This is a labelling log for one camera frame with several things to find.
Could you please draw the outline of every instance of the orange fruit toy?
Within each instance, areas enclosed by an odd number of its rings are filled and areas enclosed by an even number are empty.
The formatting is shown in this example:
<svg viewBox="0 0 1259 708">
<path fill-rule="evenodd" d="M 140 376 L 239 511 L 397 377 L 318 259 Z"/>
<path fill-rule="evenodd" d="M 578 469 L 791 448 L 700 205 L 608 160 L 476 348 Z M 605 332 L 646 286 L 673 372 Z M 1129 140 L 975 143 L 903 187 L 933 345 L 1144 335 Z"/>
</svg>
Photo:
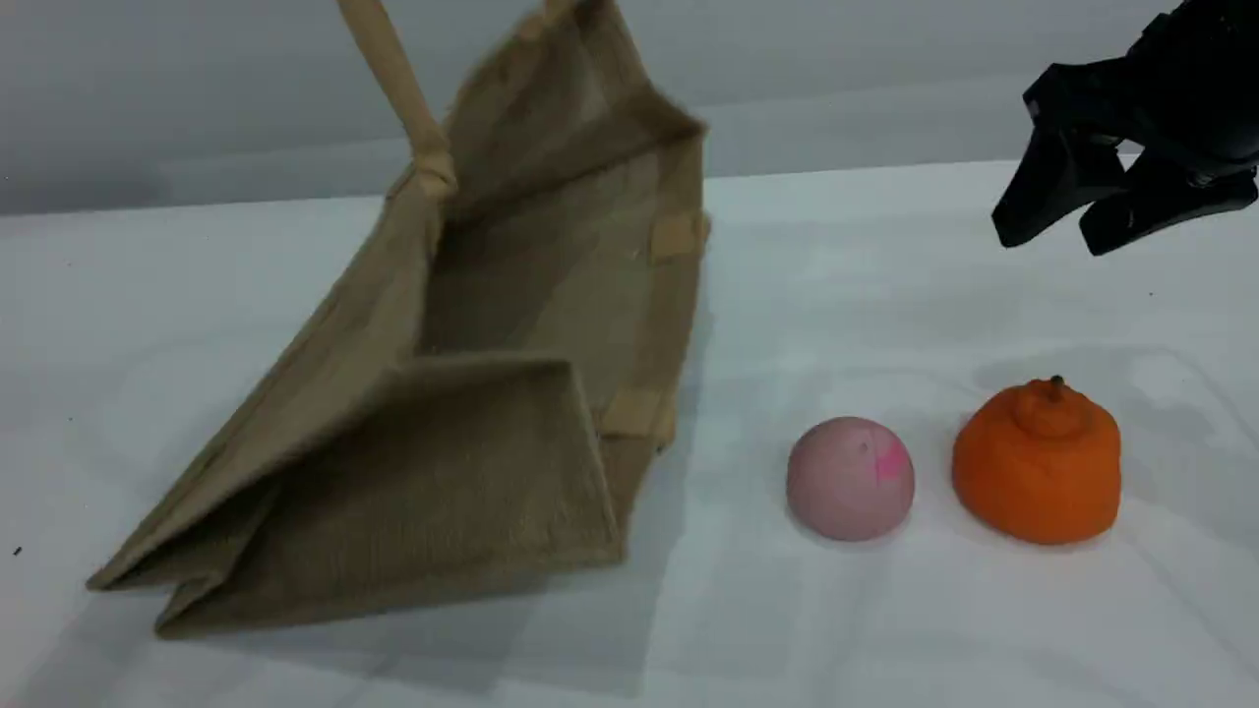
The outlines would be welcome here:
<svg viewBox="0 0 1259 708">
<path fill-rule="evenodd" d="M 1119 426 L 1063 377 L 992 397 L 953 443 L 953 488 L 992 528 L 1041 544 L 1087 540 L 1119 515 Z"/>
</svg>

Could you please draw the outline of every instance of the white tablecloth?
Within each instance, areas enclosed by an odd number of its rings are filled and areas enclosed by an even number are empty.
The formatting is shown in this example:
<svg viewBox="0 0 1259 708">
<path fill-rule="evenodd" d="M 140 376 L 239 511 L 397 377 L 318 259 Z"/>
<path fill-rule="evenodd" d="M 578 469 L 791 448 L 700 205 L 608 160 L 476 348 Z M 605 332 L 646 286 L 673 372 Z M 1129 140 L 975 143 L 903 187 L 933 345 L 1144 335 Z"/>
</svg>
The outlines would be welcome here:
<svg viewBox="0 0 1259 708">
<path fill-rule="evenodd" d="M 19 707 L 1259 705 L 1259 209 L 1003 251 L 1013 165 L 711 180 L 676 446 L 630 563 L 545 592 L 196 642 L 103 562 L 313 309 L 376 199 L 0 219 L 0 699 Z M 961 418 L 1063 374 L 1124 432 L 1103 539 L 958 505 Z M 893 537 L 786 513 L 837 414 L 908 443 Z"/>
</svg>

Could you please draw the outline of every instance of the gray wall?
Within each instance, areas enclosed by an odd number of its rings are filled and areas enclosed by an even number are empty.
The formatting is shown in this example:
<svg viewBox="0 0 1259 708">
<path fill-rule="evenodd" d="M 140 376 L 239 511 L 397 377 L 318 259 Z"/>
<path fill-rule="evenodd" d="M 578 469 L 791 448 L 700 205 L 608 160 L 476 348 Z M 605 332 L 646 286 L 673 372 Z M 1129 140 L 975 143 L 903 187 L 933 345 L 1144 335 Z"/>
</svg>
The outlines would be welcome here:
<svg viewBox="0 0 1259 708">
<path fill-rule="evenodd" d="M 536 0 L 392 0 L 444 105 Z M 1050 62 L 1176 0 L 622 0 L 713 175 L 1015 157 Z M 402 131 L 331 0 L 0 3 L 0 213 L 380 193 Z"/>
</svg>

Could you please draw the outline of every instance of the pink mark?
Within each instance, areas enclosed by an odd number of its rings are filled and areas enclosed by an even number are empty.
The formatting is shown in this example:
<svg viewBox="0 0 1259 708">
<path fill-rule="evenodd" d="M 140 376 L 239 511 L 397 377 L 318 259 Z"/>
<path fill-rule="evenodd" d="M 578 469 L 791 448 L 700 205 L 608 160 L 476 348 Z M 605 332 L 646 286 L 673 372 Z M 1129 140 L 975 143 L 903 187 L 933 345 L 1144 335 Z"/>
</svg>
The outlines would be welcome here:
<svg viewBox="0 0 1259 708">
<path fill-rule="evenodd" d="M 875 457 L 874 474 L 878 480 L 894 480 L 909 466 L 909 454 L 905 451 L 905 446 L 900 445 L 894 437 L 890 442 L 891 445 L 888 450 Z"/>
</svg>

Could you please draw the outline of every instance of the tan fabric patch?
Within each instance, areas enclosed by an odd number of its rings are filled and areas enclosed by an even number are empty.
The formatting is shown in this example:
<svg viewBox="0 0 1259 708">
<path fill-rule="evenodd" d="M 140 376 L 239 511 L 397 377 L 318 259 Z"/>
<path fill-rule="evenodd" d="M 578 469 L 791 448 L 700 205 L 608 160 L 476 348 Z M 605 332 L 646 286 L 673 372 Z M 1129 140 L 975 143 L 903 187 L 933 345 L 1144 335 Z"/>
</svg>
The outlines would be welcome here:
<svg viewBox="0 0 1259 708">
<path fill-rule="evenodd" d="M 710 222 L 703 212 L 672 214 L 656 222 L 651 232 L 651 261 L 658 263 L 704 251 Z"/>
<path fill-rule="evenodd" d="M 663 402 L 665 394 L 658 391 L 618 391 L 599 420 L 599 435 L 651 437 Z"/>
</svg>

